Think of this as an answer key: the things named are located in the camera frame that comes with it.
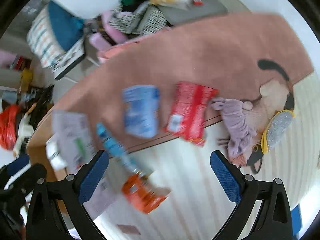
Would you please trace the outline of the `light blue tube snack packet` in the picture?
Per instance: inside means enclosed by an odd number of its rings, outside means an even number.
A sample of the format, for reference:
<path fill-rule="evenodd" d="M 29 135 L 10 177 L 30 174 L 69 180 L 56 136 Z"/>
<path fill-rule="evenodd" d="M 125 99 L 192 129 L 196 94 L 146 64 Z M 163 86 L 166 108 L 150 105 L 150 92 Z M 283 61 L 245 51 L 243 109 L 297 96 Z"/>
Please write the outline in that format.
<path fill-rule="evenodd" d="M 153 173 L 151 169 L 141 165 L 140 162 L 131 157 L 124 145 L 101 122 L 97 123 L 96 132 L 109 156 L 120 161 L 127 173 L 137 174 L 145 178 L 148 178 Z"/>

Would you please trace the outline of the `orange snack packet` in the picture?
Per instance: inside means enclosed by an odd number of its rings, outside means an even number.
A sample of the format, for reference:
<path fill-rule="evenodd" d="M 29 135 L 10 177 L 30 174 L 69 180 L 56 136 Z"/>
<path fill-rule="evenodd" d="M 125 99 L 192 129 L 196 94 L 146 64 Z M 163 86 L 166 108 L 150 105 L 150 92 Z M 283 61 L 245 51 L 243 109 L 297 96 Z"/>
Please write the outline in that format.
<path fill-rule="evenodd" d="M 171 189 L 155 187 L 145 177 L 133 174 L 128 177 L 121 191 L 135 209 L 148 214 L 167 199 Z"/>

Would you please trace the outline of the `lilac sock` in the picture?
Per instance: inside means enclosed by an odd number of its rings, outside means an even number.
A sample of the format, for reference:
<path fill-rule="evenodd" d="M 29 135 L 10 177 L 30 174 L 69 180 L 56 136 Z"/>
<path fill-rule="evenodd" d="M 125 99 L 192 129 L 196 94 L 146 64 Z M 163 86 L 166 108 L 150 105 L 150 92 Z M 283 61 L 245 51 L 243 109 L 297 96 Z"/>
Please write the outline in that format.
<path fill-rule="evenodd" d="M 213 98 L 212 107 L 220 112 L 230 135 L 227 145 L 228 156 L 236 158 L 247 150 L 252 138 L 257 135 L 257 132 L 248 125 L 244 114 L 244 110 L 250 111 L 253 104 L 237 99 Z"/>

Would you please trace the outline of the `blue white tissue pack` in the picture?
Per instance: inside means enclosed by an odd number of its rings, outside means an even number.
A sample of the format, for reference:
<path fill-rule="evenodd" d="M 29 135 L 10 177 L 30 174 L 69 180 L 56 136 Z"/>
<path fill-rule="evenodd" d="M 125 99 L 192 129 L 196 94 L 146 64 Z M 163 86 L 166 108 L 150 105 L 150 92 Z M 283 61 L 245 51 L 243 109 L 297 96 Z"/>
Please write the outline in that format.
<path fill-rule="evenodd" d="M 135 85 L 122 90 L 125 132 L 150 139 L 158 134 L 160 90 L 153 85 Z"/>

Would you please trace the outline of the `red snack packet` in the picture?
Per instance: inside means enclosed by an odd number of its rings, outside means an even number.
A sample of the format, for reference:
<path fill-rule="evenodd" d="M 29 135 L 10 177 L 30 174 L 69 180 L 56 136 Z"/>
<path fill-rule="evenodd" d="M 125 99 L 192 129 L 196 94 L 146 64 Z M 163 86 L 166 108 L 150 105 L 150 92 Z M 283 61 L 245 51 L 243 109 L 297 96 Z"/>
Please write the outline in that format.
<path fill-rule="evenodd" d="M 166 132 L 204 146 L 204 122 L 208 103 L 219 94 L 219 90 L 191 82 L 176 85 L 174 103 L 164 127 Z"/>

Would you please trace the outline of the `white goose plush toy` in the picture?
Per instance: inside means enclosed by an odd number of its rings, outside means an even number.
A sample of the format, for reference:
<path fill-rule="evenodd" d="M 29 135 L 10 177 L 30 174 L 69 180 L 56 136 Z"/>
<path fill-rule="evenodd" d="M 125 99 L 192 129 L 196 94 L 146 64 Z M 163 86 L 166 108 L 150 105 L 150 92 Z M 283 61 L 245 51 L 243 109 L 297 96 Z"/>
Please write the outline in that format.
<path fill-rule="evenodd" d="M 34 133 L 34 129 L 29 124 L 29 121 L 30 121 L 30 115 L 28 114 L 25 114 L 20 121 L 20 124 L 18 126 L 18 137 L 13 148 L 14 158 L 19 157 L 24 140 L 27 138 L 30 138 Z"/>

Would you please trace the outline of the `open cardboard box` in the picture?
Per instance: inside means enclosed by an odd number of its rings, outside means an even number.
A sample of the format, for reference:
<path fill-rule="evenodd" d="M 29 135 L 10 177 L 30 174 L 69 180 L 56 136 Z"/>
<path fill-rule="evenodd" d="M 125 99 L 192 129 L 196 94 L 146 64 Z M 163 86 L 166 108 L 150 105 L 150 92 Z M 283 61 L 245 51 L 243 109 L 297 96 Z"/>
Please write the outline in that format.
<path fill-rule="evenodd" d="M 27 149 L 32 162 L 49 164 L 49 181 L 76 174 L 98 151 L 87 115 L 62 110 L 53 110 L 39 124 Z"/>

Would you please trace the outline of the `red plastic bag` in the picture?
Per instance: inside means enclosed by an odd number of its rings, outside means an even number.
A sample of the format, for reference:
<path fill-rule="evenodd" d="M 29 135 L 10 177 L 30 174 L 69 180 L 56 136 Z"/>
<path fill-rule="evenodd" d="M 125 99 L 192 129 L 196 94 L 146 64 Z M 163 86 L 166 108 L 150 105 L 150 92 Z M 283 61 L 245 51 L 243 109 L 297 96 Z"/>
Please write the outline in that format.
<path fill-rule="evenodd" d="M 13 150 L 16 144 L 16 116 L 20 111 L 19 105 L 10 105 L 0 114 L 0 145 L 5 150 Z"/>

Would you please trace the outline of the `grey yellow scrub pad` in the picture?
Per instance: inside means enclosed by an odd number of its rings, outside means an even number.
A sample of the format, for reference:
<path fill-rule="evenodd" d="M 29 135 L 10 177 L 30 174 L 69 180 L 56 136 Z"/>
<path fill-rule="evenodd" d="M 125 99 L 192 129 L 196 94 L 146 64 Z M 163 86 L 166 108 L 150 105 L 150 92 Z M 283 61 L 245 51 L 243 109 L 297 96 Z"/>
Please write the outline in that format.
<path fill-rule="evenodd" d="M 295 118 L 293 111 L 284 109 L 276 113 L 270 120 L 261 137 L 261 151 L 270 152 L 281 141 L 286 130 Z"/>

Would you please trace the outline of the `white folding stool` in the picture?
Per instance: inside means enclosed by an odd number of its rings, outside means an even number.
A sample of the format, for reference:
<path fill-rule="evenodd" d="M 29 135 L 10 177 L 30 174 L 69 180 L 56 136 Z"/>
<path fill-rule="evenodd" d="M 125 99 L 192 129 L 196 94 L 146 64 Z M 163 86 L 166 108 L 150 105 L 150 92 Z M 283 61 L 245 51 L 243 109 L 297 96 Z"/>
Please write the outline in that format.
<path fill-rule="evenodd" d="M 98 67 L 100 62 L 96 57 L 96 52 L 97 51 L 89 44 L 88 39 L 83 36 L 63 57 L 61 57 L 56 65 L 50 67 L 54 79 L 61 80 L 84 60 L 87 60 Z"/>

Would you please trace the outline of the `plaid folded quilt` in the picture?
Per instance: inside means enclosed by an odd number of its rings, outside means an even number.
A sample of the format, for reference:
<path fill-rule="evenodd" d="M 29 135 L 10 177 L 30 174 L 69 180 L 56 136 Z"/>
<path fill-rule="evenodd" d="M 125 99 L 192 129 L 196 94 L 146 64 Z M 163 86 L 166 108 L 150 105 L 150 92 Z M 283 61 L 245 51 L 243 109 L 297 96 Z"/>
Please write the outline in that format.
<path fill-rule="evenodd" d="M 84 54 L 84 20 L 50 1 L 33 20 L 27 42 L 43 68 L 67 66 Z"/>

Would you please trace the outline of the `pink suitcase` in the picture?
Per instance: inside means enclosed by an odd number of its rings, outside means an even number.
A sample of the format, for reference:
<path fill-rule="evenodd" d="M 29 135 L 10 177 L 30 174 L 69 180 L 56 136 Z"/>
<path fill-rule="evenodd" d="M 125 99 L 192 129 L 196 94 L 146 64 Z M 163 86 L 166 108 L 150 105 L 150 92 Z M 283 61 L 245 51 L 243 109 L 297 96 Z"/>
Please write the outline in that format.
<path fill-rule="evenodd" d="M 85 23 L 88 41 L 96 50 L 106 51 L 112 46 L 123 44 L 128 40 L 124 33 L 109 24 L 111 16 L 111 10 L 105 11 Z"/>

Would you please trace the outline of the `black white patterned bag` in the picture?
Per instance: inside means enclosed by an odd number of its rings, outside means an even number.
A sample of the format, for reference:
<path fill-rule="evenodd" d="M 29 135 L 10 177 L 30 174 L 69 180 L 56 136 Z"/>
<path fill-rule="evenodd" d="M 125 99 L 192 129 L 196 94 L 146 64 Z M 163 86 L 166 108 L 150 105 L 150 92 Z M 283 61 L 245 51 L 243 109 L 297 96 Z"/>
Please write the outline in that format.
<path fill-rule="evenodd" d="M 149 35 L 168 27 L 159 8 L 149 0 L 120 0 L 108 20 L 110 26 L 126 35 Z"/>

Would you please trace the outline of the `grey cushioned chair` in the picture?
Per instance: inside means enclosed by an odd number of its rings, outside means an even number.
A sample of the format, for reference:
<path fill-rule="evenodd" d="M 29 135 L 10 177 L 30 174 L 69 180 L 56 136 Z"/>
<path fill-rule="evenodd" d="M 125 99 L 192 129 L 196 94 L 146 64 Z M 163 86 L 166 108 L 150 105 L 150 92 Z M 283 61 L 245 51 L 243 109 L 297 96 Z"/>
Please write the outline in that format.
<path fill-rule="evenodd" d="M 194 21 L 206 16 L 226 14 L 227 9 L 218 0 L 178 0 L 174 4 L 155 5 L 171 25 Z"/>

